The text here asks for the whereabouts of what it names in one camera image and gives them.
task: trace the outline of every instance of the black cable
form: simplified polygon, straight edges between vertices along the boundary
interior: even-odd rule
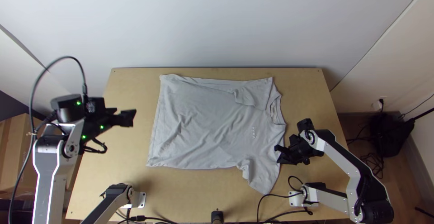
[[[83,89],[83,96],[85,98],[87,98],[87,85],[86,85],[85,72],[83,71],[83,67],[81,66],[81,64],[78,61],[78,59],[76,59],[76,58],[74,58],[72,56],[63,56],[63,57],[60,57],[60,58],[54,60],[36,78],[36,81],[35,81],[35,83],[33,85],[33,88],[32,88],[32,92],[30,93],[30,101],[29,101],[29,105],[28,105],[28,115],[29,115],[29,118],[30,118],[30,133],[31,133],[31,135],[30,135],[30,145],[29,145],[28,153],[27,153],[27,156],[26,156],[26,158],[24,160],[23,166],[21,167],[21,170],[19,171],[19,174],[18,174],[18,177],[17,177],[17,181],[15,183],[14,189],[12,190],[12,196],[10,198],[9,213],[8,213],[8,222],[9,222],[9,224],[12,224],[12,212],[13,212],[15,194],[16,194],[16,191],[17,191],[17,188],[18,188],[19,180],[21,179],[21,176],[23,175],[23,172],[24,172],[24,168],[26,167],[28,159],[30,158],[30,155],[32,154],[33,143],[37,139],[37,133],[38,132],[35,130],[35,123],[33,121],[33,116],[32,116],[32,113],[33,113],[33,98],[35,96],[36,88],[37,88],[40,80],[42,79],[42,77],[45,75],[45,73],[48,71],[49,68],[51,68],[57,62],[62,61],[62,60],[67,59],[67,58],[73,59],[75,62],[77,62],[78,66],[80,67],[81,74],[83,76],[83,87],[82,87],[82,89]]]
[[[357,133],[357,136],[356,136],[355,138],[347,139],[347,140],[346,140],[346,141],[347,141],[347,145],[350,145],[350,144],[354,143],[355,141],[360,140],[360,139],[359,139],[360,134],[361,134],[362,131],[365,130],[365,128],[367,128],[368,126],[369,126],[369,124],[366,124],[365,126],[363,126],[362,129],[359,131],[359,133]]]
[[[128,208],[128,209],[127,209],[127,217],[126,217],[127,224],[130,223],[130,222],[129,222],[129,219],[130,219],[130,212],[131,212],[131,208]]]
[[[371,168],[372,173],[378,179],[383,179],[383,169],[384,166],[384,158],[382,156],[378,156],[375,153],[369,153],[367,155],[363,155],[360,157],[360,160],[363,161],[369,168]]]
[[[300,180],[300,178],[298,178],[298,177],[296,177],[296,176],[289,176],[289,177],[288,177],[288,185],[289,185],[289,187],[292,188],[292,190],[294,190],[294,191],[296,191],[296,192],[303,192],[303,191],[301,191],[301,190],[295,189],[295,188],[291,185],[291,178],[295,178],[295,179],[297,179],[297,180],[300,182],[300,184],[303,185],[303,182]]]
[[[430,100],[432,97],[434,97],[434,93],[429,96],[429,98],[425,99],[422,103],[420,103],[418,106],[414,107],[412,110],[408,111],[407,113],[403,113],[399,116],[400,119],[404,118],[407,114],[411,113],[415,109],[419,108],[422,104],[424,104],[426,101]]]
[[[284,212],[284,213],[278,214],[278,215],[276,215],[276,216],[273,216],[273,217],[267,219],[265,222],[269,222],[269,221],[271,221],[271,220],[274,220],[274,219],[276,219],[276,218],[278,218],[278,217],[280,217],[280,216],[282,216],[282,215],[294,214],[294,213],[301,213],[301,212],[306,212],[306,213],[308,213],[309,215],[313,215],[313,212],[312,212],[312,211],[310,211],[310,210],[308,210],[306,207],[304,207],[304,210],[294,210],[294,211]]]
[[[158,217],[144,217],[143,221],[146,221],[146,220],[158,220],[160,222],[165,222],[165,223],[168,223],[168,224],[178,224],[178,223],[173,222],[171,220],[162,219],[162,218],[158,218]]]
[[[303,194],[302,192],[298,192],[296,194],[293,195],[289,195],[289,196],[282,196],[282,195],[276,195],[276,194],[266,194],[264,196],[261,197],[261,199],[258,202],[258,208],[256,209],[256,222],[259,222],[259,206],[261,205],[261,201],[267,197],[267,196],[275,196],[275,197],[280,197],[280,198],[291,198],[297,195]]]

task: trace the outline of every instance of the gray t-shirt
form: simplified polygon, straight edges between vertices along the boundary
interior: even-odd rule
[[[160,76],[160,97],[147,166],[215,169],[236,166],[268,194],[279,175],[276,144],[286,124],[273,78],[226,81]]]

